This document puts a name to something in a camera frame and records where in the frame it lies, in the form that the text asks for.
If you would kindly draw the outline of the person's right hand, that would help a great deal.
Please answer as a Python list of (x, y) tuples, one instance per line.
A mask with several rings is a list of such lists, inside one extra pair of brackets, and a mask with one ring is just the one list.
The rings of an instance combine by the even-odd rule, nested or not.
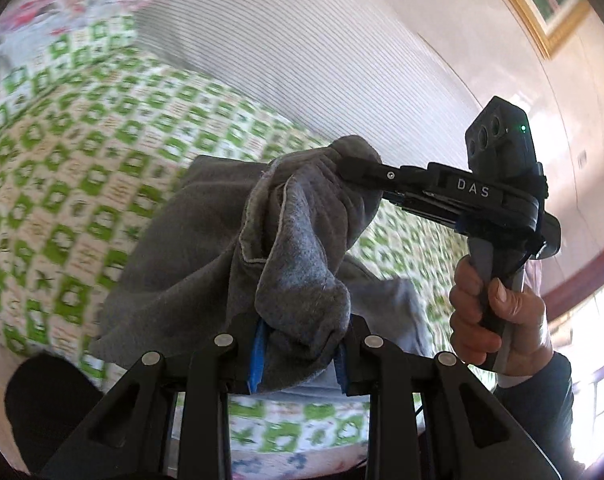
[(499, 278), (485, 284), (466, 256), (457, 263), (449, 301), (454, 308), (451, 345), (462, 361), (480, 366), (505, 350), (500, 373), (529, 377), (552, 360), (546, 304), (530, 287), (516, 292)]

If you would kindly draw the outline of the person's right forearm dark sleeve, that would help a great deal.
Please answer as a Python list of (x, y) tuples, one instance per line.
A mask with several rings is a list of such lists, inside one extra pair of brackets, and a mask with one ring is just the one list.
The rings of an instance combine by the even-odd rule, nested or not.
[(569, 360), (555, 352), (533, 376), (498, 376), (494, 396), (514, 416), (556, 467), (562, 479), (577, 479), (582, 466), (571, 446), (572, 370)]

